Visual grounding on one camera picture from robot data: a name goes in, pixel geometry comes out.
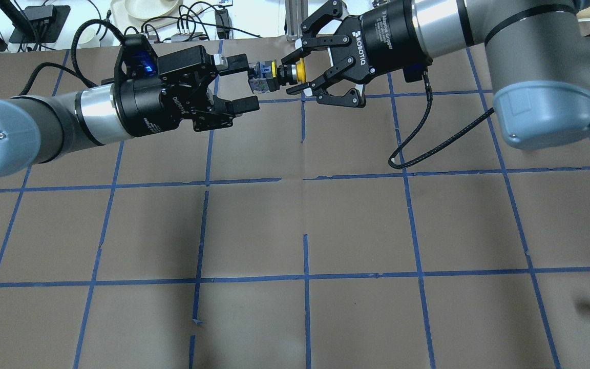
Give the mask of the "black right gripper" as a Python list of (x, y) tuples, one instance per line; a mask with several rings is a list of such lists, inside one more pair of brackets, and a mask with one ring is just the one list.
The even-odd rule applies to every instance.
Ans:
[[(333, 21), (340, 22), (334, 34), (323, 35), (323, 28)], [(333, 66), (313, 81), (288, 87), (286, 93), (314, 97), (321, 105), (364, 108), (363, 87), (352, 87), (343, 95), (331, 94), (330, 87), (346, 80), (367, 84), (402, 69), (412, 74), (432, 63), (417, 37), (412, 1), (391, 1), (360, 16), (349, 15), (343, 1), (327, 1), (302, 21), (300, 30), (299, 44), (281, 63), (329, 49)]]

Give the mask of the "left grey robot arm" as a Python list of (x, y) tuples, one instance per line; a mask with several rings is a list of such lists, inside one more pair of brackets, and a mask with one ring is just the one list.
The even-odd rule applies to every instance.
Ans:
[(54, 97), (0, 99), (0, 177), (101, 147), (177, 129), (229, 128), (257, 111), (256, 96), (226, 100), (209, 86), (218, 76), (246, 72), (245, 54), (209, 54), (202, 45), (157, 56), (145, 37), (122, 45), (107, 84)]

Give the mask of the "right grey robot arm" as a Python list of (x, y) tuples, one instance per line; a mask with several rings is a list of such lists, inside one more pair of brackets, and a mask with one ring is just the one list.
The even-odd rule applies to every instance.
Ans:
[(389, 1), (361, 15), (327, 1), (280, 61), (244, 63), (256, 94), (287, 86), (318, 103), (362, 108), (363, 88), (403, 70), (419, 81), (435, 58), (483, 45), (494, 112), (510, 147), (537, 150), (590, 136), (590, 1)]

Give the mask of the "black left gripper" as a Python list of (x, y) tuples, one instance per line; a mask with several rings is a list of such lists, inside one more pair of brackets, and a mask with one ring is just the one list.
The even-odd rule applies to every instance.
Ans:
[(190, 120), (194, 131), (229, 128), (234, 117), (258, 111), (257, 96), (236, 100), (210, 91), (218, 76), (250, 70), (246, 54), (209, 54), (197, 45), (158, 56), (158, 75), (116, 83), (116, 110), (132, 137), (164, 133)]

